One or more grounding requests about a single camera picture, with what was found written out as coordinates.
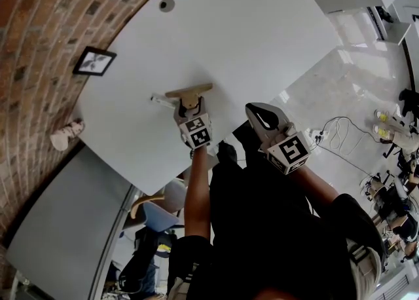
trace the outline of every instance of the white sneaker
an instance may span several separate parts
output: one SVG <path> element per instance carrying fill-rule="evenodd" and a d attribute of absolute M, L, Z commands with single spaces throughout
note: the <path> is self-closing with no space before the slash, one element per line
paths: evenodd
<path fill-rule="evenodd" d="M 381 111 L 381 110 L 376 110 L 374 111 L 374 115 L 377 119 L 379 119 L 382 122 L 386 122 L 388 120 L 388 112 L 387 111 Z"/>
<path fill-rule="evenodd" d="M 374 125 L 373 132 L 379 135 L 383 140 L 390 140 L 390 130 L 382 129 L 378 125 Z"/>

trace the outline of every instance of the wooden object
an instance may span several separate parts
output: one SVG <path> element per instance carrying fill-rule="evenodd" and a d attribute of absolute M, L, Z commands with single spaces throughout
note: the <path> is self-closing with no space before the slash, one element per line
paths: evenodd
<path fill-rule="evenodd" d="M 180 98 L 183 107 L 187 109 L 195 108 L 198 105 L 201 93 L 212 89 L 212 83 L 200 84 L 199 86 L 188 87 L 165 93 L 167 98 Z"/>
<path fill-rule="evenodd" d="M 144 202 L 154 201 L 154 200 L 164 200 L 164 192 L 162 194 L 153 195 L 151 197 L 141 197 L 137 199 L 131 206 L 131 218 L 135 219 L 137 214 L 138 207 Z"/>

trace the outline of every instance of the curved brick wall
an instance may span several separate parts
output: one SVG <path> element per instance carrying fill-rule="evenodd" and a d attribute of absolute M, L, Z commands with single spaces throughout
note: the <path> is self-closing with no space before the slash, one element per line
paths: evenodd
<path fill-rule="evenodd" d="M 86 45 L 107 48 L 147 0 L 0 0 L 0 239 L 67 152 L 48 135 L 87 78 L 71 74 Z M 0 247 L 0 287 L 10 267 Z"/>

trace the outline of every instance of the shoe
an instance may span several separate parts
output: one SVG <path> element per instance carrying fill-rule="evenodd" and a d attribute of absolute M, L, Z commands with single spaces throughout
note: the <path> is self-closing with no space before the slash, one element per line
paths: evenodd
<path fill-rule="evenodd" d="M 379 119 L 382 122 L 386 122 L 388 120 L 388 112 L 386 111 L 380 111 L 380 110 L 376 110 L 374 111 L 374 115 L 377 119 Z"/>
<path fill-rule="evenodd" d="M 379 135 L 383 140 L 390 140 L 390 130 L 381 129 L 378 125 L 374 125 L 373 132 Z"/>
<path fill-rule="evenodd" d="M 403 89 L 400 94 L 399 94 L 399 101 L 403 101 L 406 98 L 406 94 L 407 94 L 408 90 L 407 89 Z"/>

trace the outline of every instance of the framed picture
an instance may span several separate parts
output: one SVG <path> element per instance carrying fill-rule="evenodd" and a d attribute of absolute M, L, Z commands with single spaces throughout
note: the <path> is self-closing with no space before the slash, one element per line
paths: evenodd
<path fill-rule="evenodd" d="M 73 74 L 102 77 L 116 56 L 116 53 L 87 46 L 74 66 Z"/>

